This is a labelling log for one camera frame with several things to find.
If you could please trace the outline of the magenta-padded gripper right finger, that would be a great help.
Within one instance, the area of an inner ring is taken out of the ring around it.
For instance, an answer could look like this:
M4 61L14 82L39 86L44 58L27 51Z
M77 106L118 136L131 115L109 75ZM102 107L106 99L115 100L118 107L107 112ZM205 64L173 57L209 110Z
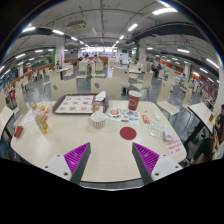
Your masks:
M159 155L137 143L132 144L132 154L144 185L182 169L182 167L167 154Z

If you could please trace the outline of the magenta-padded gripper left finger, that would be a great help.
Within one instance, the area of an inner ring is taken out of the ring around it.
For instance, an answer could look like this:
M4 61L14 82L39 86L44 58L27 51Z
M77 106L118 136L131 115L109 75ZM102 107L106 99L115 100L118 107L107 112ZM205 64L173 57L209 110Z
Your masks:
M43 166L43 169L79 185L90 153L91 146L87 142L64 155L56 154Z

